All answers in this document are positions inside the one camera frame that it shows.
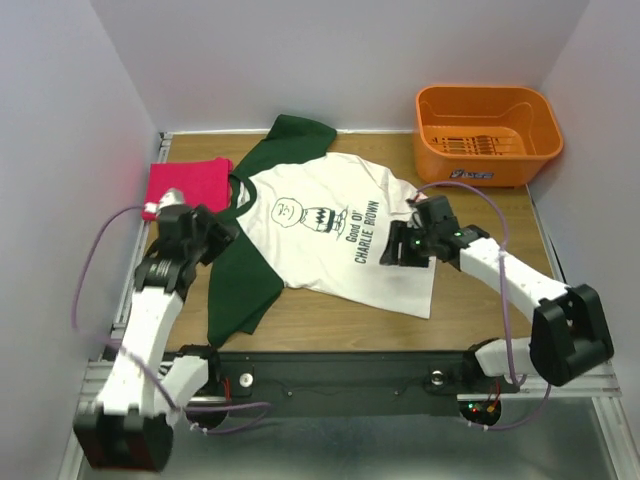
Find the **white green-sleeved t-shirt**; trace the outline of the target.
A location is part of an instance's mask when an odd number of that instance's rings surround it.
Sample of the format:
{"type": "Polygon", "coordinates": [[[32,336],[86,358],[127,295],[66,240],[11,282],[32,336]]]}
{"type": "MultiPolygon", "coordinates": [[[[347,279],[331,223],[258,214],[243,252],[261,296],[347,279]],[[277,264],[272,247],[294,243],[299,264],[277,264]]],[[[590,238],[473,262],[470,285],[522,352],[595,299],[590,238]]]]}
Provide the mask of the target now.
{"type": "Polygon", "coordinates": [[[384,266],[394,221],[417,189],[389,168],[331,146],[334,128],[278,116],[232,170],[218,215],[237,237],[215,259],[208,342],[252,333],[285,288],[306,288],[418,318],[431,313],[433,267],[384,266]]]}

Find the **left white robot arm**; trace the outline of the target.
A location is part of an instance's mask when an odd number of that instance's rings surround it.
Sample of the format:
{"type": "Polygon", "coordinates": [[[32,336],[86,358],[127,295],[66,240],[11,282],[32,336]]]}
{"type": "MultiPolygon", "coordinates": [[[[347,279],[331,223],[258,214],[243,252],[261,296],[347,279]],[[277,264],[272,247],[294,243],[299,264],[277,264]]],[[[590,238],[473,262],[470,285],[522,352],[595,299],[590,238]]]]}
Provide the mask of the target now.
{"type": "Polygon", "coordinates": [[[191,397],[222,384],[212,351],[181,354],[165,376],[159,370],[198,265],[210,264],[237,233],[204,205],[166,204],[155,222],[158,236],[134,271],[130,315],[111,371],[92,411],[73,424],[94,469],[162,471],[191,397]]]}

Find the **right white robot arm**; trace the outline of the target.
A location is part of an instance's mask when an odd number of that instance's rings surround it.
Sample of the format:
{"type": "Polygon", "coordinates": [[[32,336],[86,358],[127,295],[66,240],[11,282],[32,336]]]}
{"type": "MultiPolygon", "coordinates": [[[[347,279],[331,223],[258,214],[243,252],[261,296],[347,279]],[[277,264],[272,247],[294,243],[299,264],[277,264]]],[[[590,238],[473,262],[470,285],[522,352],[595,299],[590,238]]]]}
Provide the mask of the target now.
{"type": "Polygon", "coordinates": [[[594,288],[550,278],[508,253],[482,228],[460,226],[444,196],[409,206],[407,220],[391,223],[381,264],[425,267],[437,259],[499,293],[504,308],[514,306],[531,323],[527,337],[513,337],[506,326],[503,338],[473,347],[473,358],[460,366],[466,387],[482,390],[499,376],[516,381],[530,375],[560,387],[613,357],[594,288]]]}

